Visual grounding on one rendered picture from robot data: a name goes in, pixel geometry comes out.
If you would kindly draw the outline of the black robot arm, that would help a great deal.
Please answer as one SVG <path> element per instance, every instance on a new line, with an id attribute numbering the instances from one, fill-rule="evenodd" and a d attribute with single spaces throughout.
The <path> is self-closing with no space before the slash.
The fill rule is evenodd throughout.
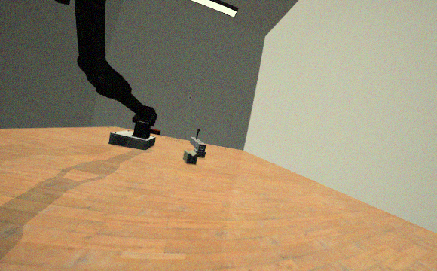
<path id="1" fill-rule="evenodd" d="M 136 113 L 132 119 L 136 125 L 131 136 L 148 139 L 151 126 L 157 119 L 155 110 L 133 96 L 132 87 L 105 58 L 105 1 L 75 0 L 77 64 L 98 94 L 119 101 Z"/>

